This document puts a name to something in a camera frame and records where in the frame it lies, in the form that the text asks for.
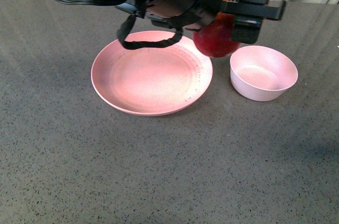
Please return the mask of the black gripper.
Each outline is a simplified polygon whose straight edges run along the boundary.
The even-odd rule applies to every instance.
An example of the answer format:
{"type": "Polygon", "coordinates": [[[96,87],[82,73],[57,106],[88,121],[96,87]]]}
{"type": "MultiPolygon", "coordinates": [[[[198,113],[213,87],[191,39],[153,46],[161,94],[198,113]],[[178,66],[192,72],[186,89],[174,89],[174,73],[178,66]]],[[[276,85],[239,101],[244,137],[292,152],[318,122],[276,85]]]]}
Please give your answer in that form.
{"type": "Polygon", "coordinates": [[[277,7],[270,0],[135,0],[117,8],[138,17],[148,17],[155,25],[164,28],[186,28],[197,31],[210,24],[219,12],[236,15],[231,40],[254,44],[263,19],[282,19],[286,2],[277,7]]]}

